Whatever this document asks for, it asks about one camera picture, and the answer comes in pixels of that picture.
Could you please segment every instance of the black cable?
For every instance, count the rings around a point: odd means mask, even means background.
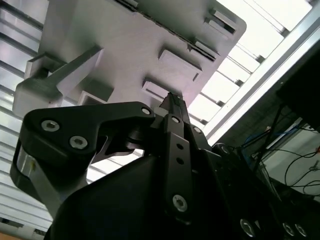
[[[307,171],[305,174],[303,174],[297,181],[295,181],[294,184],[292,184],[291,186],[287,185],[288,187],[293,187],[294,185],[296,185],[298,182],[300,182],[305,176],[307,176],[309,173],[314,172],[315,170],[309,170]]]
[[[255,173],[259,167],[259,164],[260,162],[262,161],[262,157],[263,155],[265,154],[266,152],[266,148],[267,146],[269,145],[269,142],[270,142],[270,139],[272,137],[272,135],[274,134],[274,131],[275,131],[275,128],[276,128],[276,125],[277,125],[277,122],[278,122],[278,119],[280,117],[280,113],[282,111],[282,109],[285,107],[284,104],[281,104],[278,111],[276,112],[276,115],[275,115],[275,118],[273,120],[273,123],[271,125],[271,129],[268,133],[268,135],[266,136],[266,139],[265,139],[265,142],[264,144],[261,146],[261,148],[259,149],[259,154],[257,156],[257,160],[256,160],[256,163],[254,165],[254,168],[253,168],[253,173]]]
[[[285,173],[284,173],[284,184],[287,185],[287,186],[289,186],[289,187],[292,187],[292,186],[296,185],[299,181],[301,181],[301,179],[304,178],[307,174],[309,174],[310,171],[308,171],[307,173],[305,173],[305,175],[303,175],[303,177],[300,178],[295,184],[288,185],[288,183],[287,183],[287,174],[288,174],[288,171],[289,171],[290,167],[292,166],[292,164],[294,164],[296,161],[298,161],[298,160],[301,159],[301,158],[312,158],[312,157],[314,157],[314,156],[319,152],[319,150],[320,150],[320,146],[317,148],[317,150],[316,150],[315,152],[307,153],[307,154],[302,155],[302,156],[299,156],[299,157],[297,157],[295,160],[293,160],[293,161],[288,165],[288,167],[287,167],[286,170],[285,170]]]
[[[267,151],[282,151],[282,152],[286,152],[286,153],[290,153],[290,154],[294,154],[294,155],[297,155],[297,156],[299,156],[299,157],[303,157],[303,155],[300,155],[300,154],[298,154],[298,153],[296,153],[296,152],[294,152],[294,151],[289,151],[289,150],[285,150],[285,149],[275,149],[275,148],[273,148],[273,149],[267,149]]]
[[[306,191],[305,191],[306,187],[314,186],[314,185],[310,185],[310,184],[315,183],[315,182],[319,182],[319,183],[320,183],[320,180],[313,180],[313,181],[309,182],[308,184],[306,184],[306,185],[303,187],[302,192],[303,192],[304,194],[306,194],[306,195],[309,195],[309,196],[319,197],[319,196],[320,196],[320,193],[319,193],[319,194],[316,194],[316,195],[313,195],[313,194],[308,194],[308,193],[306,193]]]
[[[308,185],[308,184],[310,184],[310,182],[307,183],[306,185],[291,186],[291,188],[303,188],[303,187],[305,187],[305,186],[307,186],[307,187],[320,186],[320,183],[312,184],[312,185]]]

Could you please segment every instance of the rectangular slot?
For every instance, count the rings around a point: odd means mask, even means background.
[[[227,30],[229,33],[234,34],[235,33],[235,29],[233,29],[230,25],[228,25],[227,23],[225,23],[224,21],[222,21],[220,18],[216,17],[216,16],[212,16],[212,21],[214,21],[216,24],[218,24],[220,27],[224,28],[225,30]]]
[[[199,48],[195,49],[191,47],[190,52],[194,55],[201,55],[202,57],[210,60],[211,62],[214,62],[220,57],[220,55],[215,50],[213,50],[211,47],[207,46],[199,40],[196,40],[194,45]]]
[[[97,105],[97,104],[106,104],[107,102],[98,98],[87,91],[82,91],[78,105]]]
[[[165,99],[169,92],[163,87],[149,81],[147,78],[143,83],[142,90],[160,102],[162,102]]]
[[[237,24],[218,10],[210,12],[211,17],[206,23],[223,34],[225,38],[232,39],[237,31]]]

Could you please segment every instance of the ceiling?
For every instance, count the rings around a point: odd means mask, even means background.
[[[51,216],[45,206],[13,185],[9,169],[22,123],[12,113],[14,91],[17,84],[23,81],[27,61],[38,52],[49,1],[5,2],[20,11],[11,12],[0,7],[0,217],[46,231],[51,224]],[[306,32],[316,21],[314,10],[319,10],[319,5],[313,3],[312,10],[312,5],[305,0],[294,0],[294,4],[292,0],[218,2],[246,22],[246,31],[188,108],[192,124],[201,128],[211,143],[226,133],[250,108],[247,106],[242,114],[233,119],[256,90],[275,75],[278,65],[282,66],[290,59],[288,56],[285,59],[282,57],[303,47],[297,42],[303,40],[302,36],[308,38]],[[26,21],[24,15],[30,16],[32,21]],[[279,75],[275,76],[273,83],[279,78]],[[252,97],[251,106],[260,97]],[[63,106],[73,104],[63,101]],[[128,156],[112,157],[93,164],[88,170],[88,181],[93,182],[119,169],[141,154],[137,150]]]

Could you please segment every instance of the wire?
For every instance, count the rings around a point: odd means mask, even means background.
[[[317,130],[307,129],[307,128],[304,128],[304,127],[298,127],[298,126],[296,126],[295,128],[296,128],[296,129],[305,130],[305,131],[309,131],[309,132],[314,132],[314,133],[317,133],[317,132],[318,132]]]
[[[303,189],[302,189],[303,193],[306,194],[306,195],[309,195],[309,196],[319,197],[319,196],[320,196],[320,193],[319,193],[319,194],[316,194],[316,195],[313,195],[313,194],[308,194],[308,193],[306,193],[306,191],[305,191],[306,187],[314,186],[314,185],[310,185],[310,184],[313,184],[313,183],[316,183],[316,182],[320,183],[320,180],[313,180],[313,181],[309,182],[308,184],[306,184],[306,185],[303,187]]]
[[[287,174],[288,174],[288,171],[289,171],[290,167],[292,166],[292,164],[294,164],[296,161],[298,161],[298,160],[301,159],[301,158],[312,158],[312,157],[314,157],[314,156],[319,152],[319,150],[320,150],[320,146],[317,148],[316,151],[307,153],[307,154],[305,154],[305,155],[301,155],[301,156],[297,157],[295,160],[293,160],[293,161],[288,165],[288,167],[287,167],[286,170],[285,170],[285,173],[284,173],[284,184],[287,185],[287,186],[289,186],[289,187],[292,187],[292,186],[296,185],[298,182],[300,182],[301,179],[303,179],[307,174],[309,174],[310,172],[312,172],[312,170],[309,170],[309,171],[308,171],[307,173],[305,173],[298,181],[296,181],[296,182],[295,182],[294,184],[292,184],[292,185],[288,185],[288,183],[287,183]]]
[[[258,157],[257,157],[257,161],[256,161],[256,163],[255,163],[255,165],[254,165],[254,168],[253,168],[253,173],[255,173],[255,172],[257,171],[257,169],[258,169],[258,167],[259,167],[259,164],[260,164],[260,162],[262,161],[262,157],[263,157],[263,155],[264,155],[265,152],[266,152],[266,148],[267,148],[267,146],[268,146],[268,144],[269,144],[269,141],[270,141],[270,139],[271,139],[271,137],[272,137],[272,135],[273,135],[273,133],[274,133],[274,130],[275,130],[275,128],[276,128],[276,125],[277,125],[277,122],[278,122],[280,113],[281,113],[281,111],[282,111],[282,109],[283,109],[284,107],[285,107],[285,105],[284,105],[284,104],[281,104],[280,107],[279,107],[279,109],[278,109],[278,111],[276,112],[275,118],[274,118],[273,123],[272,123],[272,125],[271,125],[270,132],[269,132],[268,135],[266,136],[265,142],[264,142],[264,144],[263,144],[263,145],[261,146],[261,148],[260,148],[260,151],[259,151],[259,154],[258,154]]]
[[[303,155],[300,155],[300,154],[298,154],[298,153],[296,153],[296,152],[294,152],[294,151],[289,151],[289,150],[285,150],[285,149],[275,149],[275,148],[270,149],[270,148],[268,148],[267,151],[270,151],[270,152],[272,152],[272,151],[281,151],[281,152],[286,152],[286,153],[294,154],[294,155],[297,155],[297,156],[299,156],[299,157],[303,157]]]

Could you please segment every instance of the robotic arm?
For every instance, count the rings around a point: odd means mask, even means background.
[[[134,149],[143,157],[87,184],[90,164]],[[46,240],[307,238],[245,162],[209,146],[171,93],[155,112],[140,102],[29,112],[10,174],[52,215]]]

